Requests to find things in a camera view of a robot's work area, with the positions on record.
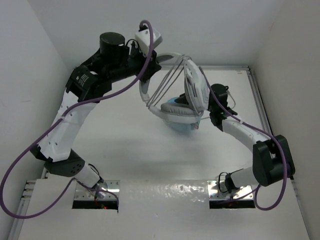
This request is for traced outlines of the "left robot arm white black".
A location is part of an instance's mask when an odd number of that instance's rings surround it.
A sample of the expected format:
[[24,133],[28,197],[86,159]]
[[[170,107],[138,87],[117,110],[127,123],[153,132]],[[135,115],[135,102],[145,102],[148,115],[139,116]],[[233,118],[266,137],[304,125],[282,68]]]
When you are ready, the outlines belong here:
[[103,182],[102,178],[74,150],[73,143],[89,113],[100,98],[111,91],[112,84],[131,76],[147,80],[161,69],[152,52],[147,67],[150,33],[141,30],[128,46],[125,37],[116,32],[105,32],[99,37],[99,49],[76,67],[66,85],[55,121],[60,123],[30,152],[44,161],[52,175],[74,177],[89,188]]

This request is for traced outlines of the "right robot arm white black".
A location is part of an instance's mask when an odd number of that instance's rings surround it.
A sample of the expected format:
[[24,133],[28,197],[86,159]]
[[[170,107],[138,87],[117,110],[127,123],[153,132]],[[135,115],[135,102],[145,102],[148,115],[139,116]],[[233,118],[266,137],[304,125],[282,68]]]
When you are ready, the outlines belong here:
[[214,94],[209,97],[209,118],[222,132],[233,136],[252,152],[252,166],[228,172],[220,190],[233,193],[243,186],[267,187],[295,174],[295,165],[287,139],[282,135],[269,136],[266,132],[242,122],[228,106],[229,88],[213,84]]

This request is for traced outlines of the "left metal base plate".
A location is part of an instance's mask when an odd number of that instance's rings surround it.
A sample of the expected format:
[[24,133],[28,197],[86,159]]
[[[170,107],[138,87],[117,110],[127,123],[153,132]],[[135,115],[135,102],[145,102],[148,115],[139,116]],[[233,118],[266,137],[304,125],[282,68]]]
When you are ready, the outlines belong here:
[[102,184],[94,186],[93,190],[84,187],[81,183],[76,183],[74,200],[99,201],[117,200],[120,195],[120,182],[117,180],[105,180]]

